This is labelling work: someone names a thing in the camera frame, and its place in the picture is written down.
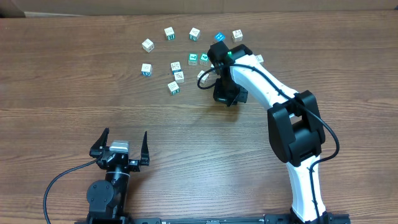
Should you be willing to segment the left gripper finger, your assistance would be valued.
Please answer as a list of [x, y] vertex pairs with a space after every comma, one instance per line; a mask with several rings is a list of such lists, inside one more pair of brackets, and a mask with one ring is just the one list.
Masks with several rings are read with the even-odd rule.
[[107, 146], [108, 134], [109, 134], [109, 128], [105, 128], [101, 136], [90, 148], [89, 155], [91, 157], [99, 157], [100, 155], [102, 155], [102, 153], [104, 153], [106, 149], [108, 149]]
[[140, 158], [140, 165], [141, 166], [148, 166], [150, 163], [150, 155], [149, 155], [149, 148], [147, 145], [147, 131], [144, 133], [142, 147], [141, 147], [141, 158]]

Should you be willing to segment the block green R number five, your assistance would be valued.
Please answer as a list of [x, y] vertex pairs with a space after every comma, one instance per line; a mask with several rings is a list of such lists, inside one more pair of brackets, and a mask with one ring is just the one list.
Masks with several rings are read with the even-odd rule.
[[208, 77], [209, 77], [209, 74], [208, 74], [208, 73], [206, 73], [205, 75], [203, 75], [204, 73], [205, 73], [205, 71], [204, 71], [204, 70], [201, 70], [201, 71], [199, 72], [199, 74], [197, 75], [197, 80], [199, 80], [200, 83], [202, 83], [202, 84], [205, 84], [205, 83], [207, 82], [207, 80], [208, 80]]

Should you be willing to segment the block blue T side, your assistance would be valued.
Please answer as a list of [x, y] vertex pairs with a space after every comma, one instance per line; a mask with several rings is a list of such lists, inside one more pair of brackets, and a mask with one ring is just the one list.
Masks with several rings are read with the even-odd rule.
[[256, 59], [257, 59], [258, 63], [260, 63], [261, 65], [264, 64], [264, 59], [263, 59], [262, 55], [256, 55]]

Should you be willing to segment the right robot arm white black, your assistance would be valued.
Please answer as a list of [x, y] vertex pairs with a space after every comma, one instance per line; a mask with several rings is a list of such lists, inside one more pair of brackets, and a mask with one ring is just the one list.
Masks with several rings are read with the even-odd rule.
[[278, 81], [241, 44], [229, 49], [224, 42], [210, 46], [207, 55], [219, 76], [212, 84], [215, 101], [232, 106], [245, 103], [248, 94], [267, 110], [269, 144], [288, 168], [293, 193], [292, 221], [326, 223], [318, 165], [327, 124], [321, 119], [315, 96]]

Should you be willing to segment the green top L block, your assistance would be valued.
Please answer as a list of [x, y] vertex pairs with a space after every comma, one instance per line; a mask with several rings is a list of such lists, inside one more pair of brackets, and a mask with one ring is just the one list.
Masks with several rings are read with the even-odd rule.
[[198, 54], [189, 53], [188, 64], [189, 65], [198, 65]]

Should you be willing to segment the block plain centre lower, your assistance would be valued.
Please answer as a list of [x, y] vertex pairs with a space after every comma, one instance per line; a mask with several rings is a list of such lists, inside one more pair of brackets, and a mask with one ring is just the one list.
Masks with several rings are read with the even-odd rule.
[[182, 71], [174, 72], [175, 82], [183, 83], [185, 81], [184, 74]]

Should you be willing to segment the block plain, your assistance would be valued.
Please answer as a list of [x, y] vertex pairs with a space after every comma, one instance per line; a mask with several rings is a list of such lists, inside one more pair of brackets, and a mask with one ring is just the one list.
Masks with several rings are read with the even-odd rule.
[[175, 82], [183, 83], [185, 81], [184, 74], [182, 71], [174, 72]]
[[149, 53], [154, 49], [154, 43], [150, 39], [146, 39], [142, 43], [142, 48]]

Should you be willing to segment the block green F side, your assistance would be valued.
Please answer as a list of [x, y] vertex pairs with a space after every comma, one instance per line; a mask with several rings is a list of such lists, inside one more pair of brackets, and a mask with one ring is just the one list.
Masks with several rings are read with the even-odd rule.
[[167, 86], [171, 95], [176, 95], [180, 92], [180, 87], [176, 81], [169, 83]]

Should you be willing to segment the blue top block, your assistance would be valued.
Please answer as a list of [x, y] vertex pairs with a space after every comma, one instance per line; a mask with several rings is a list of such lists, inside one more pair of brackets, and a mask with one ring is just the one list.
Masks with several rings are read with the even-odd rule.
[[214, 43], [221, 42], [221, 41], [224, 41], [224, 40], [225, 40], [225, 35], [222, 34], [221, 32], [217, 33], [214, 36]]

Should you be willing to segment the block blue side centre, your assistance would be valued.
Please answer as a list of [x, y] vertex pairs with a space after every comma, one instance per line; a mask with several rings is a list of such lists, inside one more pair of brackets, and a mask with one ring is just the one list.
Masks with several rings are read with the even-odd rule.
[[174, 74], [175, 72], [181, 72], [181, 71], [182, 71], [180, 62], [172, 62], [172, 63], [170, 64], [170, 67], [171, 67], [171, 71], [172, 71], [173, 74]]

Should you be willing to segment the block yellow O side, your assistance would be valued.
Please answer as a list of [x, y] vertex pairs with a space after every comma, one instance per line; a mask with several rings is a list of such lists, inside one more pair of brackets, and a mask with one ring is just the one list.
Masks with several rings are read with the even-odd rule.
[[240, 42], [243, 40], [243, 33], [240, 29], [233, 31], [232, 40], [234, 43], [237, 43], [237, 42]]

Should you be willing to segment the block green J side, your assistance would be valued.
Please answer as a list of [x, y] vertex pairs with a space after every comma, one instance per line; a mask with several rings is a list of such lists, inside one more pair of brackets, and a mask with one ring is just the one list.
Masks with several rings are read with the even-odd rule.
[[200, 30], [193, 27], [189, 32], [189, 39], [197, 42], [199, 37], [200, 37]]

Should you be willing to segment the block top left plain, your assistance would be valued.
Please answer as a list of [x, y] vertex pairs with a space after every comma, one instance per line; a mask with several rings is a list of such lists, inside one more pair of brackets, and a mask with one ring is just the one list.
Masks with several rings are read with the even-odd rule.
[[150, 39], [146, 39], [142, 43], [142, 48], [149, 53], [154, 49], [154, 43]]

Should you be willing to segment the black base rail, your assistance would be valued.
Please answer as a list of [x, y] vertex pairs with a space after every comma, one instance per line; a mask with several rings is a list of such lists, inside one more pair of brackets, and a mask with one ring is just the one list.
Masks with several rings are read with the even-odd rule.
[[90, 220], [76, 222], [84, 223], [130, 223], [130, 224], [289, 224], [302, 223], [293, 214], [268, 214], [262, 217], [232, 217], [232, 218], [125, 218], [124, 220]]

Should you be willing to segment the cardboard backdrop wall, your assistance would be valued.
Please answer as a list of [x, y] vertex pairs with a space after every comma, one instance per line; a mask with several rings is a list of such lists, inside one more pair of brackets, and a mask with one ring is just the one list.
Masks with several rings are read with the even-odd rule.
[[392, 10], [397, 0], [1, 0], [4, 17]]

